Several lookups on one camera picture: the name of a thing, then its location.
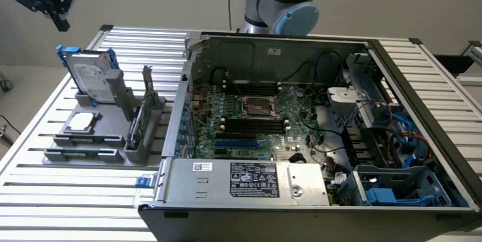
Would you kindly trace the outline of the aluminium profile frame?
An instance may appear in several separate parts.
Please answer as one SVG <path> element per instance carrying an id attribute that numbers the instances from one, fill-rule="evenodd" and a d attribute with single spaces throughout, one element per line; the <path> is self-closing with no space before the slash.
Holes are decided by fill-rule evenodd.
<path id="1" fill-rule="evenodd" d="M 468 45 L 461 51 L 460 57 L 467 61 L 467 65 L 455 79 L 463 86 L 482 87 L 482 73 L 480 76 L 463 75 L 472 65 L 476 65 L 482 70 L 482 41 L 468 41 Z"/>

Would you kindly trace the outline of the metal drive cage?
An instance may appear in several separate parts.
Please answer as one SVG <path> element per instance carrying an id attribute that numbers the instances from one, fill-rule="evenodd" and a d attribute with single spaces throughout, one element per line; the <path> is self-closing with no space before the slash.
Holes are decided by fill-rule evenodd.
<path id="1" fill-rule="evenodd" d="M 348 66 L 349 87 L 356 94 L 356 114 L 365 127 L 388 128 L 391 123 L 391 107 L 399 105 L 392 103 L 381 92 L 377 79 L 377 65 L 369 53 L 349 54 L 345 59 Z"/>

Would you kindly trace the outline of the blue case latch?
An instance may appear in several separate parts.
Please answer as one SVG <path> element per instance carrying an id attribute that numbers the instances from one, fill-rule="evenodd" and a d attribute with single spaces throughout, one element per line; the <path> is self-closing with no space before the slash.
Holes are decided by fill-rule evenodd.
<path id="1" fill-rule="evenodd" d="M 153 188 L 156 178 L 152 175 L 136 178 L 134 188 Z"/>

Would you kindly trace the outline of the CPU socket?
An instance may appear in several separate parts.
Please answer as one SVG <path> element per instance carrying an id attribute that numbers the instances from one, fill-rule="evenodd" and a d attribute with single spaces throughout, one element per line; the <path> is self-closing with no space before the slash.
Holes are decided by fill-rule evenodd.
<path id="1" fill-rule="evenodd" d="M 240 99 L 241 118 L 276 118 L 272 96 L 244 96 Z"/>

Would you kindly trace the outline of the black RAM slot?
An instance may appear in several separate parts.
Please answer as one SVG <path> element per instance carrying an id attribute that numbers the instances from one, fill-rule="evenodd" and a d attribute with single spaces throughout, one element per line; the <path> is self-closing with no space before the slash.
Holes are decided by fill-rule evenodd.
<path id="1" fill-rule="evenodd" d="M 276 83 L 228 83 L 225 88 L 246 88 L 246 89 L 276 89 L 278 85 Z"/>
<path id="2" fill-rule="evenodd" d="M 236 120 L 236 121 L 261 121 L 261 122 L 282 122 L 289 121 L 289 118 L 269 118 L 269 117 L 224 117 L 224 121 Z"/>
<path id="3" fill-rule="evenodd" d="M 246 84 L 246 85 L 280 85 L 278 81 L 248 81 L 248 80 L 226 80 L 225 83 Z"/>
<path id="4" fill-rule="evenodd" d="M 225 124 L 225 129 L 248 129 L 248 128 L 258 128 L 258 129 L 274 129 L 281 130 L 284 129 L 282 124 Z"/>
<path id="5" fill-rule="evenodd" d="M 241 93 L 245 93 L 246 91 L 273 91 L 276 92 L 278 88 L 276 86 L 268 87 L 268 86 L 228 86 L 225 90 L 240 90 Z"/>
<path id="6" fill-rule="evenodd" d="M 284 134 L 287 130 L 280 128 L 264 128 L 264 127 L 226 127 L 222 129 L 226 133 L 254 133 L 254 134 Z"/>
<path id="7" fill-rule="evenodd" d="M 225 125 L 284 125 L 285 120 L 261 120 L 261 119 L 225 119 Z"/>

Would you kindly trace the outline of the black open PC case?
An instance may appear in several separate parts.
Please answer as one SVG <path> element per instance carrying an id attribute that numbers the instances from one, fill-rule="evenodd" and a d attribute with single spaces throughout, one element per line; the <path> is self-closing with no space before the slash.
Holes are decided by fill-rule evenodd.
<path id="1" fill-rule="evenodd" d="M 268 55 L 269 47 L 281 48 Z M 365 127 L 351 107 L 332 107 L 329 87 L 347 87 L 345 59 L 369 53 L 392 103 L 388 128 Z M 482 228 L 482 174 L 465 156 L 482 152 L 482 105 L 456 82 L 449 64 L 407 39 L 189 33 L 153 188 L 136 188 L 133 206 L 158 242 L 417 242 Z M 200 159 L 194 149 L 193 91 L 226 80 L 278 81 L 320 93 L 319 125 L 335 129 L 317 164 L 328 206 L 192 207 L 160 201 L 172 162 Z M 448 207 L 359 205 L 351 172 L 359 165 L 425 166 L 451 199 Z"/>

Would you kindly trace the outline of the green motherboard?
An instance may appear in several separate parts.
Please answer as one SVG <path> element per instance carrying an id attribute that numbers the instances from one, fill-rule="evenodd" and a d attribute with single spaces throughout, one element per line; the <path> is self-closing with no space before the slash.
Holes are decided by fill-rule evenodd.
<path id="1" fill-rule="evenodd" d="M 319 125 L 316 111 L 320 93 L 304 86 L 278 85 L 273 91 L 225 90 L 225 81 L 218 85 L 204 84 L 193 91 L 190 108 L 194 121 L 194 149 L 190 156 L 216 160 L 273 160 L 295 163 L 321 163 L 327 153 L 336 148 L 323 149 L 324 137 L 339 135 L 335 129 Z M 224 117 L 241 117 L 241 97 L 272 96 L 276 118 L 285 120 L 284 134 L 256 134 L 258 146 L 218 147 L 216 133 L 225 133 Z"/>

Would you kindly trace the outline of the grey parts rack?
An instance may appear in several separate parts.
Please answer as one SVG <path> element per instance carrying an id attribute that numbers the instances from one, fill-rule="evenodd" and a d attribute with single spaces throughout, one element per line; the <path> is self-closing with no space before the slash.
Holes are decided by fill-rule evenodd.
<path id="1" fill-rule="evenodd" d="M 136 109 L 140 107 L 144 96 L 134 96 L 133 91 L 125 86 L 124 73 L 118 69 L 110 69 L 105 76 L 110 91 L 113 93 L 113 104 L 88 102 L 88 96 L 77 94 L 77 105 L 74 106 L 62 128 L 53 135 L 53 149 L 116 149 L 121 159 L 102 161 L 100 159 L 72 158 L 66 160 L 49 160 L 45 155 L 43 164 L 49 165 L 78 165 L 78 166 L 144 166 L 149 161 L 153 147 L 157 122 L 161 117 L 165 99 L 154 95 L 156 107 L 150 111 L 149 123 L 145 135 L 137 149 L 126 148 L 126 134 L 134 118 Z M 72 130 L 69 122 L 78 112 L 90 112 L 94 119 L 84 130 Z"/>

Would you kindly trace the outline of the green graphics card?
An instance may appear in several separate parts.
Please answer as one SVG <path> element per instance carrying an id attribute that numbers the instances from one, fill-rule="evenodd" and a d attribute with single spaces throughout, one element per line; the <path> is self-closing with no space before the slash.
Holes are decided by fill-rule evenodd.
<path id="1" fill-rule="evenodd" d="M 150 76 L 150 67 L 142 67 L 142 80 L 144 80 L 144 97 L 141 100 L 140 107 L 136 109 L 134 118 L 130 123 L 130 127 L 126 134 L 126 148 L 137 149 L 140 141 L 145 135 L 150 111 L 156 107 L 154 103 L 154 89 L 153 89 L 153 81 Z"/>

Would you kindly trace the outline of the blue disk bay latch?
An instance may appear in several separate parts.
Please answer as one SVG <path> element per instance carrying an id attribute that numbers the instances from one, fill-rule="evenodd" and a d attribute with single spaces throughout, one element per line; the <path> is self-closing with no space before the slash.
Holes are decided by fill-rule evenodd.
<path id="1" fill-rule="evenodd" d="M 365 191 L 367 201 L 371 205 L 395 205 L 396 198 L 389 188 L 371 188 Z"/>

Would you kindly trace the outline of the hard disk in blue caddy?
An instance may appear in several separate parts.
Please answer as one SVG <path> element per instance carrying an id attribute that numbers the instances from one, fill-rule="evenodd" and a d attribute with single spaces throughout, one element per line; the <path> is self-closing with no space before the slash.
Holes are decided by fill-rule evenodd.
<path id="1" fill-rule="evenodd" d="M 57 45 L 56 55 L 80 94 L 86 95 L 94 103 L 113 104 L 113 93 L 105 79 L 106 72 L 110 69 L 118 69 L 113 49 L 96 51 Z"/>

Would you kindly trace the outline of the silver power supply unit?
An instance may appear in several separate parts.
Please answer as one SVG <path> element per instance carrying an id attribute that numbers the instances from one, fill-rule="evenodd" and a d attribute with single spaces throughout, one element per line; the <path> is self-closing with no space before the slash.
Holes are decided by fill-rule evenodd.
<path id="1" fill-rule="evenodd" d="M 194 162 L 210 162 L 212 171 L 192 171 Z M 278 198 L 232 197 L 229 194 L 230 162 L 276 164 Z M 158 199 L 168 205 L 192 207 L 328 206 L 327 190 L 317 164 L 268 160 L 176 159 Z"/>

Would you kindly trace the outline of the blue expansion slot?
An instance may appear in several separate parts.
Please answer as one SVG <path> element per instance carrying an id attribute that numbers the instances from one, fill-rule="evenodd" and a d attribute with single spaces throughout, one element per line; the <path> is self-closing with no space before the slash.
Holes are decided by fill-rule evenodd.
<path id="1" fill-rule="evenodd" d="M 218 147 L 253 147 L 258 146 L 254 140 L 217 140 L 214 145 Z"/>

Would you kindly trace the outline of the grey disk bay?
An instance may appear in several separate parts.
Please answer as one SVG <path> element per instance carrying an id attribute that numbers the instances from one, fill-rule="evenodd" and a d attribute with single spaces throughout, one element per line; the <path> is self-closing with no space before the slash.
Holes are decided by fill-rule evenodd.
<path id="1" fill-rule="evenodd" d="M 351 172 L 359 205 L 367 206 L 419 206 L 448 207 L 451 199 L 443 186 L 425 166 L 404 169 L 377 168 L 359 165 Z M 365 191 L 371 188 L 389 188 L 396 198 L 395 205 L 371 205 Z"/>

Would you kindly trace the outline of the black expansion slot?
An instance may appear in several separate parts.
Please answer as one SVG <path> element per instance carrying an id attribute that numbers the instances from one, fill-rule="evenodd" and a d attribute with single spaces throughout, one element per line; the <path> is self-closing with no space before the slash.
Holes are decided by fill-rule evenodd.
<path id="1" fill-rule="evenodd" d="M 256 140 L 256 134 L 253 133 L 216 133 L 216 139 L 229 140 Z"/>

